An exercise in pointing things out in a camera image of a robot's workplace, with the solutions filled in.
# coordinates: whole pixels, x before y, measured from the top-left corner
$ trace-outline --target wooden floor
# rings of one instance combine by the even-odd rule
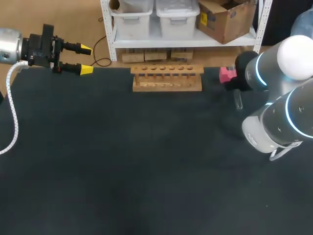
[[[103,36],[105,29],[100,0],[0,0],[0,27],[14,28],[24,37],[30,33],[41,34],[43,24],[54,25],[55,35],[71,43],[83,43],[89,47]],[[206,67],[229,66],[235,61],[241,47],[210,47],[197,49],[192,63]],[[109,57],[106,40],[96,48],[96,57]],[[90,65],[93,57],[64,51],[61,61]],[[113,62],[111,67],[129,67],[129,64]],[[5,91],[5,77],[10,66],[0,65],[0,90]]]

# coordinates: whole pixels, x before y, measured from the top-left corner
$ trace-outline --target wooden test tube rack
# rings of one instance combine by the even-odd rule
[[[202,91],[201,65],[133,66],[134,92],[198,92]]]

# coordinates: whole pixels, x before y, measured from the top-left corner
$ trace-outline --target cardboard box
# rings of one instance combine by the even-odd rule
[[[143,49],[126,49],[122,54],[123,63],[139,63],[144,62],[144,50]]]
[[[145,49],[145,61],[148,60],[166,60],[167,51],[164,48],[148,48]]]
[[[194,55],[193,48],[173,48],[171,58],[181,58],[191,60]]]
[[[257,0],[199,0],[200,31],[226,44],[249,33]]]

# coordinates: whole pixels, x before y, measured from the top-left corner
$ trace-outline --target white plastic storage bin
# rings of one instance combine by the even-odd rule
[[[114,26],[117,33],[124,40],[143,40],[149,38],[150,15],[153,10],[153,0],[120,0],[128,5],[140,6],[142,12],[114,13]]]
[[[192,39],[200,8],[197,0],[156,0],[165,39]]]

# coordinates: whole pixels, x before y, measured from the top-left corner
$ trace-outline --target white cable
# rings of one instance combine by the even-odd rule
[[[15,65],[13,65],[10,68],[10,70],[6,76],[6,91],[7,91],[7,95],[9,98],[9,103],[10,103],[12,116],[13,116],[13,120],[14,120],[14,136],[13,136],[11,143],[4,150],[0,151],[0,155],[3,153],[6,153],[7,151],[9,151],[14,146],[16,140],[18,139],[18,135],[19,135],[18,117],[16,116],[14,103],[13,103],[13,99],[12,99],[12,94],[11,94],[11,88],[10,88],[10,80],[11,80],[12,72],[18,67],[28,67],[28,62],[27,61],[17,62]]]
[[[302,144],[302,142],[294,142],[292,144],[290,144],[288,147],[286,147],[285,149],[283,149],[281,152],[279,152],[278,154],[276,154],[277,149],[275,149],[272,154],[269,157],[270,161],[275,161],[279,158],[281,158],[282,156],[284,156],[286,153],[288,153],[290,150],[292,150],[293,148],[298,147],[300,144]]]

